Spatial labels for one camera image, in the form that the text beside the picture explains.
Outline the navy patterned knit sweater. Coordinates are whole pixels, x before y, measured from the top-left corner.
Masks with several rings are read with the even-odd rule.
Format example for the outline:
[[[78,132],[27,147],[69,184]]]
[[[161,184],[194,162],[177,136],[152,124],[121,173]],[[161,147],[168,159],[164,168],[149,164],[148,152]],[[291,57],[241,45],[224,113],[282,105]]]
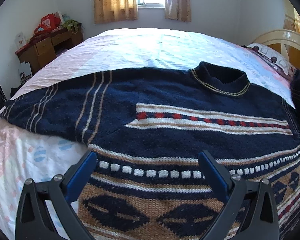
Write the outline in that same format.
[[[270,180],[281,239],[300,219],[296,111],[240,70],[101,71],[8,101],[0,117],[97,154],[78,212],[95,238],[202,236],[222,208],[199,168],[204,150],[232,174]]]

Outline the pastel printed bed sheet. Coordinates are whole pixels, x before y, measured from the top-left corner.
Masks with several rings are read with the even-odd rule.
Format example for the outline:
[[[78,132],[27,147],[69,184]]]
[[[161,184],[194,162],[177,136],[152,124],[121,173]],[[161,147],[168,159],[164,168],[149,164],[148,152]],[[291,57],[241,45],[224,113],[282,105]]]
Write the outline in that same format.
[[[151,28],[109,30],[87,39],[30,78],[17,96],[101,70],[188,70],[201,61],[242,70],[252,83],[292,103],[289,82],[249,50],[204,34]],[[24,181],[64,173],[85,150],[82,144],[35,135],[0,118],[0,229],[8,239],[14,239]]]

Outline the white paper bag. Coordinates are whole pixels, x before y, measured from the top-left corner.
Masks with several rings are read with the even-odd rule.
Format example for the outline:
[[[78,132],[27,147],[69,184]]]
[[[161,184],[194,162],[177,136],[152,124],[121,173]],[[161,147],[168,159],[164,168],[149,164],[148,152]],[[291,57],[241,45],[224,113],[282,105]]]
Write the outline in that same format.
[[[22,62],[18,67],[20,84],[23,85],[32,77],[32,70],[29,62]]]

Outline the patterned pillow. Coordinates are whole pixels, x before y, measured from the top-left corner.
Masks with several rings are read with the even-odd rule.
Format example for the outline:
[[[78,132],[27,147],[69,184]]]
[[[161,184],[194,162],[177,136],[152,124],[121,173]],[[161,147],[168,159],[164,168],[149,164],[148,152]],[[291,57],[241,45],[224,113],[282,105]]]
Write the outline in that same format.
[[[279,52],[259,43],[252,43],[247,46],[249,50],[261,57],[273,70],[279,73],[283,78],[292,81],[296,68],[290,64]]]

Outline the brown wooden desk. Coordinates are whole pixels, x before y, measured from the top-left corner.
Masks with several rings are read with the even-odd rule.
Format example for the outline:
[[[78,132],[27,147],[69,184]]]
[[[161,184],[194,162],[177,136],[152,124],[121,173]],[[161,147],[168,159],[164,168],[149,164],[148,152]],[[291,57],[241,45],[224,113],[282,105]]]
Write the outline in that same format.
[[[36,74],[47,64],[52,62],[62,51],[74,48],[83,42],[82,24],[71,30],[67,28],[59,29],[52,33],[45,33],[36,36],[25,46],[18,49],[15,54],[20,63],[28,62],[32,74]]]

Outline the cream wooden headboard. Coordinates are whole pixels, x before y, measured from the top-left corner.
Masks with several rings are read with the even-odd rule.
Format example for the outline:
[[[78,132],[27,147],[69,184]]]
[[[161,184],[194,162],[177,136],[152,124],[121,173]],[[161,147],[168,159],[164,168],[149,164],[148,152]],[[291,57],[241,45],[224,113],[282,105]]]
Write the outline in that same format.
[[[253,43],[264,44],[279,52],[295,68],[300,69],[300,34],[287,29],[277,29],[264,33]]]

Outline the red bag on desk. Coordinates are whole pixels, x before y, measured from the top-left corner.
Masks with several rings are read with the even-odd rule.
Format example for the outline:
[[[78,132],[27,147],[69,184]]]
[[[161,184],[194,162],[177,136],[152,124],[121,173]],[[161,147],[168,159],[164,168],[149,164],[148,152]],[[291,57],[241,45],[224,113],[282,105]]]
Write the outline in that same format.
[[[41,18],[41,22],[38,27],[34,30],[34,36],[50,33],[60,26],[61,18],[54,14],[47,14]]]

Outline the green cloth on desk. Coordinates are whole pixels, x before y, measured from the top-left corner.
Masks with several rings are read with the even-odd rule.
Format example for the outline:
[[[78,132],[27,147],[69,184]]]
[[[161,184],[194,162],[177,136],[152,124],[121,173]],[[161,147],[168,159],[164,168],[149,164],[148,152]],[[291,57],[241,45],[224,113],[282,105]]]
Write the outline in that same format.
[[[63,28],[66,28],[67,31],[72,32],[73,34],[78,33],[81,28],[81,22],[77,22],[76,20],[69,19],[62,24]]]

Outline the left tan curtain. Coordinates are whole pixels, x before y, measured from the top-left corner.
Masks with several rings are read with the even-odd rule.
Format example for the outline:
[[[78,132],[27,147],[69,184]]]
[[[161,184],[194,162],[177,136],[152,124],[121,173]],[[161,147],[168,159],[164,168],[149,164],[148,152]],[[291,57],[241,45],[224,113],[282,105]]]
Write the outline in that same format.
[[[137,0],[94,0],[94,23],[96,24],[137,19]]]

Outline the tan curtain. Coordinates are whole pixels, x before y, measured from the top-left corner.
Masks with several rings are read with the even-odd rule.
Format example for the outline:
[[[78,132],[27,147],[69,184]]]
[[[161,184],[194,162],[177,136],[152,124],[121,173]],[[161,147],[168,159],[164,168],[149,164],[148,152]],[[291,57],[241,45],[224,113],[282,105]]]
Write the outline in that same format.
[[[94,23],[96,24],[137,19],[137,0],[94,0]]]
[[[191,22],[191,0],[165,0],[165,18]]]

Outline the right tan curtain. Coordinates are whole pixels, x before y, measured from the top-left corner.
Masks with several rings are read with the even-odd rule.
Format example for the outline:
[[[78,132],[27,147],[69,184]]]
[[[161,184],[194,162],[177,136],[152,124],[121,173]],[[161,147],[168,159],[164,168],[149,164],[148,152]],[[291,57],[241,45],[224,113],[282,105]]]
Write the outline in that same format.
[[[191,0],[165,0],[165,18],[191,22]]]

